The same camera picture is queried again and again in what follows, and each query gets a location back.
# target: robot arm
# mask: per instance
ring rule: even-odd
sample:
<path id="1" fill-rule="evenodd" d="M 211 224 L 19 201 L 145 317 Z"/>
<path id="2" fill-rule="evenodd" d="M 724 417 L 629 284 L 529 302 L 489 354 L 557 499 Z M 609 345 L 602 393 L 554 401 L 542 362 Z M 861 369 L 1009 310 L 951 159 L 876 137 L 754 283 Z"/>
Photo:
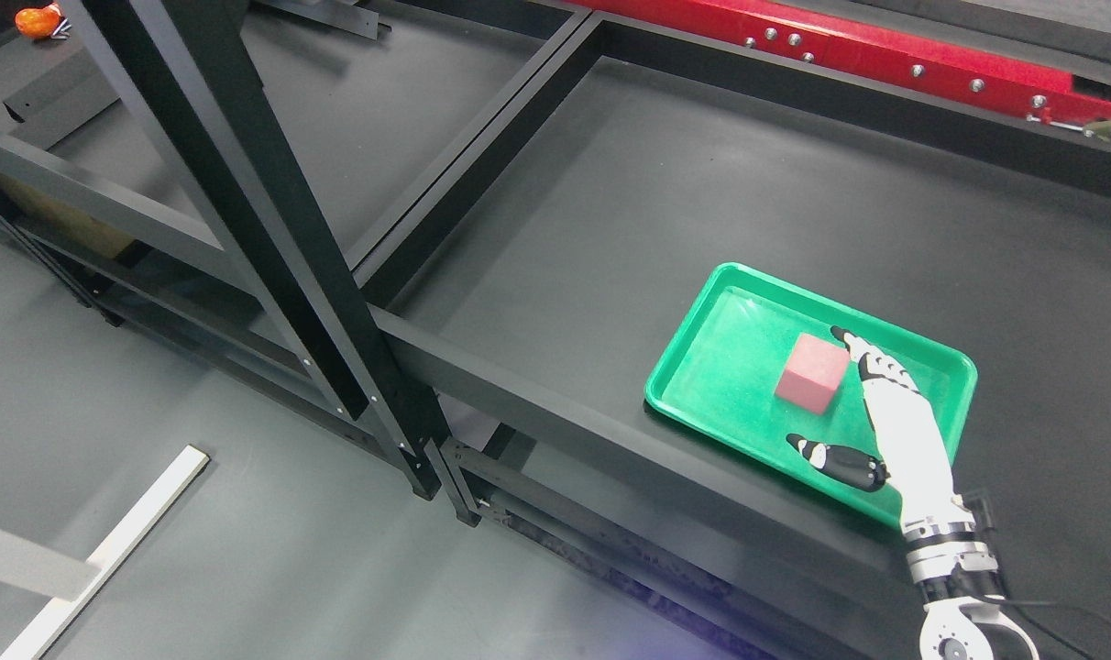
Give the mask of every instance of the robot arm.
<path id="1" fill-rule="evenodd" d="M 832 336 L 857 363 L 878 453 L 815 442 L 791 433 L 788 442 L 820 472 L 873 492 L 891 484 L 902 496 L 902 534 L 914 584 L 923 594 L 923 660 L 1039 660 L 1032 639 L 999 604 L 999 563 L 975 534 L 975 518 L 954 492 L 950 460 L 930 402 L 898 360 L 840 328 Z"/>

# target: red metal rail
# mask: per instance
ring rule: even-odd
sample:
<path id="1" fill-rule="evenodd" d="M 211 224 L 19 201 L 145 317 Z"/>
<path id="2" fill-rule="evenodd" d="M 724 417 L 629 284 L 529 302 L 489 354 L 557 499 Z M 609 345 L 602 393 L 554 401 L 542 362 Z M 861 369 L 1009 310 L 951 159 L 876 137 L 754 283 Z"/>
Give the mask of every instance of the red metal rail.
<path id="1" fill-rule="evenodd" d="M 1074 91 L 1071 72 L 769 0 L 573 1 L 1007 116 L 1075 126 L 1111 118 L 1111 101 Z"/>

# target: metal beam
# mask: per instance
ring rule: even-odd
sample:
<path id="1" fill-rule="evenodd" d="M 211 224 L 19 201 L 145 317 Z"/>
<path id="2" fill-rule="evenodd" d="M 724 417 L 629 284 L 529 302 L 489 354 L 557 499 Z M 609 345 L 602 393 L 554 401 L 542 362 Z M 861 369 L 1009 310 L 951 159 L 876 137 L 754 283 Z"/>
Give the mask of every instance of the metal beam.
<path id="1" fill-rule="evenodd" d="M 372 406 L 389 459 L 414 480 L 449 436 L 368 313 L 249 54 L 220 4 L 64 2 L 76 33 L 341 418 Z M 414 491 L 431 496 L 438 484 Z"/>

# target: metal bracket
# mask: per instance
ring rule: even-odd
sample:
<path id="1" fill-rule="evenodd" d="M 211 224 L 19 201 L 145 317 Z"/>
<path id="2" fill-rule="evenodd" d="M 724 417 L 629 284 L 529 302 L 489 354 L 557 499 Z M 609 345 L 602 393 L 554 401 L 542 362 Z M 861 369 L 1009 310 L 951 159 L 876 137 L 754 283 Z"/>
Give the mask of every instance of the metal bracket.
<path id="1" fill-rule="evenodd" d="M 254 0 L 254 2 L 368 39 L 376 39 L 380 33 L 379 13 L 371 11 L 371 9 L 356 8 L 352 2 L 346 0 L 313 0 L 312 2 Z"/>

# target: cable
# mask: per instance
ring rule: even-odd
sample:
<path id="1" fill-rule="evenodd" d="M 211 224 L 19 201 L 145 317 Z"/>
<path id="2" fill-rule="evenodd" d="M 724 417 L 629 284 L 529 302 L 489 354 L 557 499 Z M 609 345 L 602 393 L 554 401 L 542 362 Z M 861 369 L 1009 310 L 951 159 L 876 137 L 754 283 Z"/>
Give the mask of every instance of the cable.
<path id="1" fill-rule="evenodd" d="M 1084 658 L 1084 660 L 1095 660 L 1092 653 L 1087 651 L 1087 649 L 1080 648 L 1077 643 L 1071 642 L 1070 640 L 1063 638 L 1062 634 L 1057 633 L 1057 631 L 1052 631 L 1050 627 L 1043 626 L 1043 623 L 1030 617 L 1028 611 L 1024 611 L 1022 607 L 1013 607 L 1013 606 L 1009 607 L 1012 607 L 1012 610 L 1015 611 L 1017 614 L 1020 614 L 1021 619 L 1024 619 L 1024 621 L 1028 621 L 1029 623 L 1032 623 L 1032 626 L 1035 626 L 1038 631 L 1042 631 L 1042 633 L 1045 633 L 1047 636 L 1057 640 L 1057 643 L 1060 643 L 1062 647 L 1070 649 L 1070 651 L 1075 652 L 1081 658 Z"/>
<path id="2" fill-rule="evenodd" d="M 962 587 L 962 590 L 963 590 L 963 592 L 967 592 L 967 596 L 970 596 L 971 598 L 978 600 L 979 602 L 987 602 L 987 604 L 989 604 L 989 606 L 990 604 L 991 606 L 995 606 L 997 604 L 997 606 L 1012 607 L 1012 609 L 1015 609 L 1017 611 L 1020 612 L 1021 617 L 1023 617 L 1025 620 L 1029 620 L 1029 622 L 1032 623 L 1032 626 L 1035 626 L 1035 627 L 1040 628 L 1040 630 L 1042 631 L 1042 633 L 1045 633 L 1047 636 L 1053 638 L 1058 642 L 1062 643 L 1063 647 L 1065 647 L 1068 649 L 1071 649 L 1071 651 L 1075 652 L 1078 656 L 1087 658 L 1087 660 L 1092 660 L 1092 656 L 1089 654 L 1089 652 L 1083 651 L 1083 649 L 1081 649 L 1080 647 L 1077 647 L 1077 644 L 1068 641 L 1065 638 L 1063 638 L 1063 636 L 1054 633 L 1053 631 L 1049 630 L 1049 628 L 1045 628 L 1044 626 L 1041 626 L 1039 622 L 1037 622 L 1032 618 L 1025 616 L 1023 611 L 1020 611 L 1021 607 L 1051 607 L 1051 609 L 1055 609 L 1055 610 L 1074 610 L 1074 611 L 1080 611 L 1080 613 L 1083 613 L 1087 617 L 1092 617 L 1094 619 L 1098 619 L 1099 621 L 1101 621 L 1102 623 L 1104 623 L 1104 626 L 1109 627 L 1110 630 L 1111 630 L 1111 619 L 1109 617 L 1105 617 L 1105 614 L 1100 613 L 1100 611 L 1089 610 L 1088 607 L 1082 607 L 1082 606 L 1079 606 L 1079 604 L 1074 604 L 1074 606 L 1073 604 L 1065 604 L 1065 602 L 1053 602 L 1053 601 L 1049 601 L 1049 600 L 1015 600 L 1015 599 L 1011 599 L 1011 598 L 1008 598 L 1008 599 L 1004 599 L 1004 598 L 991 598 L 991 597 L 987 597 L 987 596 L 983 596 L 983 594 L 980 594 L 980 593 L 975 593 L 974 590 L 970 588 L 970 586 L 967 586 L 965 582 L 963 582 L 961 580 L 955 580 L 955 582 Z"/>

